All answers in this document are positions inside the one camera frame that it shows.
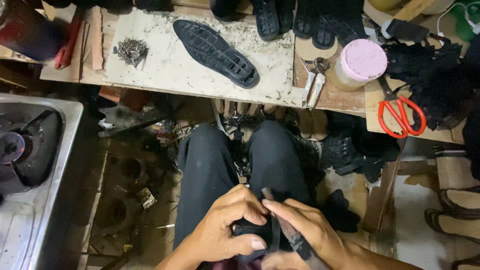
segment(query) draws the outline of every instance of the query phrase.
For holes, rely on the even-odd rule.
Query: plastic jar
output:
[[[387,69],[387,55],[382,47],[368,39],[348,43],[325,75],[344,91],[359,87],[380,77]]]

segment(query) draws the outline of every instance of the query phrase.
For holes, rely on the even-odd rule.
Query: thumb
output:
[[[265,240],[255,234],[242,234],[230,239],[229,253],[234,256],[237,254],[250,255],[255,250],[266,249]]]

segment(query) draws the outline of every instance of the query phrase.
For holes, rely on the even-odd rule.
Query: white cable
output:
[[[480,1],[476,1],[476,2],[472,2],[472,3],[469,3],[468,5],[464,5],[463,3],[455,3],[453,4],[447,11],[445,11],[444,13],[442,13],[442,15],[440,15],[440,17],[438,17],[438,20],[437,20],[437,34],[441,37],[444,36],[444,34],[442,32],[440,32],[440,20],[443,16],[445,16],[445,14],[449,13],[450,10],[452,8],[454,8],[455,6],[457,5],[460,5],[463,7],[464,9],[464,13],[465,13],[465,20],[468,22],[468,24],[472,27],[472,28],[475,28],[476,25],[470,20],[470,16],[468,14],[468,7],[471,6],[471,5],[475,5],[475,4],[480,4]]]
[[[440,20],[443,18],[443,16],[445,16],[447,13],[449,13],[450,10],[452,10],[452,8],[454,8],[455,6],[458,6],[458,5],[462,6],[465,10],[467,10],[467,7],[463,3],[455,3],[449,9],[447,9],[447,11],[442,13],[442,15],[440,15],[440,17],[438,17],[438,20],[437,20],[437,35],[439,35],[441,37],[444,36],[444,34],[442,32],[440,32]]]

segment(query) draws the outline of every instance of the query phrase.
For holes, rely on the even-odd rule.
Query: green object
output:
[[[479,0],[457,0],[456,3],[462,3],[465,6],[472,2],[477,2]],[[452,8],[450,13],[457,18],[455,31],[459,38],[463,41],[470,42],[472,38],[475,36],[475,33],[472,31],[472,27],[468,24],[465,20],[465,9],[464,7],[458,5]],[[470,20],[477,24],[480,22],[480,4],[472,4],[468,7],[468,15]]]

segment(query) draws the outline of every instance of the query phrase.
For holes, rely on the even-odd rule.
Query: white workbench board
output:
[[[197,21],[216,30],[255,65],[260,75],[259,84],[243,89],[195,61],[173,31],[172,23],[177,19]],[[126,37],[143,39],[150,48],[146,60],[137,68],[126,66],[113,54],[113,46]],[[214,18],[170,12],[153,15],[134,8],[130,14],[119,17],[103,80],[191,95],[298,107],[303,89],[292,87],[293,53],[291,31],[276,41],[265,42],[258,37],[256,25],[224,23]]]

